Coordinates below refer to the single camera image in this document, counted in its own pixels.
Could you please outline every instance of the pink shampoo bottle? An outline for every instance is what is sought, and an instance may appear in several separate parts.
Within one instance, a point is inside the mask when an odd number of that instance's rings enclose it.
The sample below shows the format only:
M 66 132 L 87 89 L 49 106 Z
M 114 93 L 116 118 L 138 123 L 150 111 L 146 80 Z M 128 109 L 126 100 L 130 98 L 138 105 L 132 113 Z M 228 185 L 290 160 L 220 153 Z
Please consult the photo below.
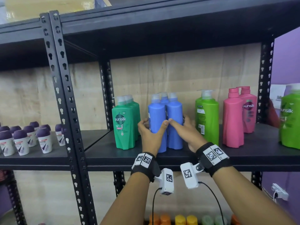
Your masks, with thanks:
M 257 96 L 250 94 L 250 86 L 241 86 L 240 98 L 243 100 L 244 133 L 254 132 L 256 122 Z
M 243 100 L 239 98 L 238 88 L 230 88 L 223 107 L 223 144 L 228 147 L 244 144 L 242 111 Z

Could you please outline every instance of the person's left arm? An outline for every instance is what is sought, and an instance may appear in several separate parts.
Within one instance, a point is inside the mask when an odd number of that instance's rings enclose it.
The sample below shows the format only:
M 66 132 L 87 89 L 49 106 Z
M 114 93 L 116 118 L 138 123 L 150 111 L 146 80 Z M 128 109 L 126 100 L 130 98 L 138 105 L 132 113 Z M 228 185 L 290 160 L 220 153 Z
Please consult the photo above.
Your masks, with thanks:
M 144 123 L 148 119 L 139 122 L 139 132 L 142 137 L 142 151 L 157 155 L 161 145 L 161 139 L 165 132 L 168 121 L 165 120 L 160 130 L 154 134 L 148 130 Z M 115 199 L 100 225 L 140 225 L 143 224 L 146 201 L 150 180 L 141 172 L 132 174 Z

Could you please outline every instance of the forearm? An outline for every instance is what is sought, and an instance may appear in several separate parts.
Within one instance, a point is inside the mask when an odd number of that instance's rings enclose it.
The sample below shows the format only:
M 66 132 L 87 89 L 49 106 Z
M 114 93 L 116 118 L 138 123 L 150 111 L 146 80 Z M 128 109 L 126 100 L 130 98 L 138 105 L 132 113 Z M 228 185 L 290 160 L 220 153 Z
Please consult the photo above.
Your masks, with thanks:
M 234 167 L 223 167 L 212 178 L 241 224 L 296 225 L 283 209 Z
M 100 225 L 143 224 L 149 178 L 140 172 L 131 175 Z

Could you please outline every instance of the orange bottle cap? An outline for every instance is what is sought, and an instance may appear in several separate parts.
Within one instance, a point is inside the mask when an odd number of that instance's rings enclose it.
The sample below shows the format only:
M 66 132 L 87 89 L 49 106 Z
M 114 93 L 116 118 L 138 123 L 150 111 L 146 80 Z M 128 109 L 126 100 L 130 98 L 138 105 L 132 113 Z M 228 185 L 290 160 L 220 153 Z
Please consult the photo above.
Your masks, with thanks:
M 186 225 L 186 220 L 183 215 L 175 216 L 175 225 Z
M 197 217 L 194 215 L 189 215 L 187 217 L 187 225 L 198 225 Z
M 163 214 L 160 216 L 160 223 L 161 225 L 171 225 L 171 218 L 168 214 Z
M 238 221 L 238 218 L 234 214 L 231 216 L 231 223 L 233 225 L 239 225 L 240 224 L 240 222 Z
M 156 213 L 153 214 L 153 222 L 154 225 L 160 225 L 159 216 Z M 152 225 L 152 213 L 149 216 L 149 223 Z

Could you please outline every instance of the white paper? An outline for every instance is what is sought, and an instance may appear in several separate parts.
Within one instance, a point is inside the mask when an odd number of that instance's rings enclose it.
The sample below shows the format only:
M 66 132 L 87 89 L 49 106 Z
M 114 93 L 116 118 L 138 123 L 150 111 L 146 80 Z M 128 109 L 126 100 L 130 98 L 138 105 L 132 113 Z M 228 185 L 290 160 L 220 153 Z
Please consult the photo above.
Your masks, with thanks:
M 286 85 L 271 85 L 270 99 L 273 102 L 275 109 L 280 109 L 281 97 L 284 96 Z

